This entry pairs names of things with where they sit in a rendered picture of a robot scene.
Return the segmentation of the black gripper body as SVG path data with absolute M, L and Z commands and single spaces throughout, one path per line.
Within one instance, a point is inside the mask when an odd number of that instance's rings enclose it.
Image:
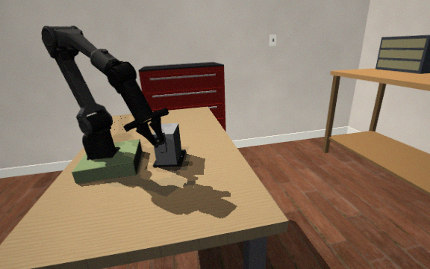
M 140 124 L 148 123 L 151 120 L 153 120 L 154 118 L 166 116 L 169 113 L 167 108 L 163 108 L 161 110 L 152 112 L 152 110 L 151 110 L 151 108 L 150 108 L 150 106 L 146 100 L 141 102 L 140 104 L 135 105 L 133 107 L 130 107 L 128 109 L 130 110 L 130 112 L 133 115 L 135 120 L 123 126 L 124 129 L 126 130 L 126 132 L 130 131 L 131 129 L 136 128 L 136 126 L 138 126 Z M 151 119 L 151 120 L 149 120 L 149 119 Z

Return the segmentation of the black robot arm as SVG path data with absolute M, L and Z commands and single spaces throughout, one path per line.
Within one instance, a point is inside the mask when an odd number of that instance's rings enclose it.
M 114 146 L 109 131 L 113 124 L 112 116 L 105 106 L 95 102 L 75 62 L 75 56 L 81 52 L 89 57 L 91 64 L 104 73 L 110 85 L 121 94 L 128 108 L 146 100 L 136 81 L 135 68 L 127 61 L 117 60 L 107 49 L 97 49 L 76 26 L 44 26 L 42 41 L 51 58 L 56 60 L 81 108 L 76 118 L 84 133 L 82 143 L 87 160 L 112 158 L 120 148 Z M 87 117 L 92 113 L 96 114 Z

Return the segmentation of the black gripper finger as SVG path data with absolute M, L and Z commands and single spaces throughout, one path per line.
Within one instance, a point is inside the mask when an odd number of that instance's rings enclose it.
M 155 134 L 158 136 L 159 141 L 163 142 L 164 138 L 161 129 L 161 118 L 154 118 L 153 120 L 151 120 L 151 123 L 149 125 L 154 130 Z
M 155 138 L 150 131 L 148 123 L 140 124 L 136 126 L 136 128 L 136 132 L 144 136 L 153 146 L 156 144 Z

